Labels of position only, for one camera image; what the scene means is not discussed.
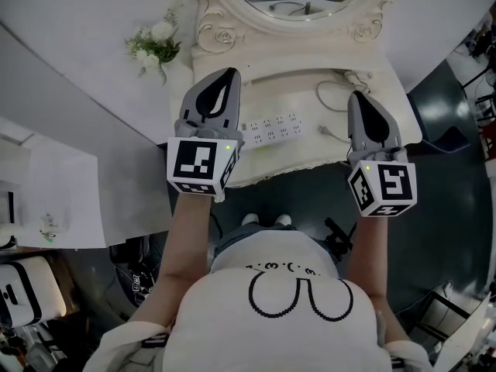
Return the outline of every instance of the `white flower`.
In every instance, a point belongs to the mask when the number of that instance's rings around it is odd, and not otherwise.
[[[158,67],[158,64],[160,63],[157,55],[153,55],[152,53],[146,57],[143,61],[143,66],[146,69],[156,69]]]
[[[158,22],[152,27],[152,39],[155,41],[166,40],[174,33],[174,27],[169,22]]]
[[[141,37],[147,39],[150,37],[150,28],[142,28],[141,29]]]
[[[146,53],[145,50],[140,49],[136,51],[136,59],[139,60],[140,62],[144,62],[146,57],[148,57],[148,54]]]

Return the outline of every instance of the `white cable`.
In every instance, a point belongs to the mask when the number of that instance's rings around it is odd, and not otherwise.
[[[329,136],[332,136],[333,138],[337,139],[338,141],[340,142],[343,142],[345,143],[346,145],[349,145],[351,142],[349,140],[345,140],[343,138],[339,138],[338,136],[334,135],[333,133],[331,133],[329,131],[329,128],[327,128],[326,126],[319,126],[318,127],[318,130],[320,133],[324,134],[324,135],[329,135]]]
[[[317,87],[315,87],[315,95],[317,95],[317,99],[319,100],[319,102],[320,102],[320,103],[322,103],[322,104],[323,104],[323,106],[324,106],[326,109],[330,110],[331,112],[338,112],[338,113],[340,113],[340,112],[348,112],[348,109],[344,109],[344,110],[339,110],[339,109],[337,109],[337,108],[335,108],[335,109],[334,109],[334,108],[331,108],[329,105],[326,105],[326,104],[324,103],[324,101],[322,100],[322,98],[320,97],[320,94],[319,94],[319,87],[320,87],[322,84],[324,84],[324,83],[329,83],[329,84],[337,84],[337,85],[346,85],[346,86],[348,86],[348,87],[350,87],[350,86],[351,86],[351,87],[353,87],[353,85],[352,85],[352,84],[350,84],[350,83],[339,83],[338,81],[323,80],[323,81],[320,81],[320,82],[317,84]]]
[[[358,74],[354,71],[347,71],[344,74],[345,79],[355,87],[357,91],[363,92],[364,94],[370,94],[369,85],[358,78]]]

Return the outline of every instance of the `white t-shirt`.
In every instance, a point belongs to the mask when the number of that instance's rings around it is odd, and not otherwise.
[[[123,346],[164,330],[113,329],[84,370],[107,370]],[[164,371],[181,372],[432,370],[416,343],[377,345],[370,299],[295,231],[258,232],[222,252],[184,296],[163,357]]]

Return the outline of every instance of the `fiducial marker cube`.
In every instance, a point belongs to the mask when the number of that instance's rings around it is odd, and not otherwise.
[[[180,193],[221,195],[238,159],[237,140],[171,137],[167,180]]]
[[[398,216],[417,203],[412,163],[361,160],[348,183],[362,216]]]

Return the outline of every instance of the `electrical outlet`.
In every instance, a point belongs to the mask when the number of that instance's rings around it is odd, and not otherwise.
[[[303,136],[303,123],[298,113],[278,115],[241,123],[245,141],[243,150],[284,142]]]

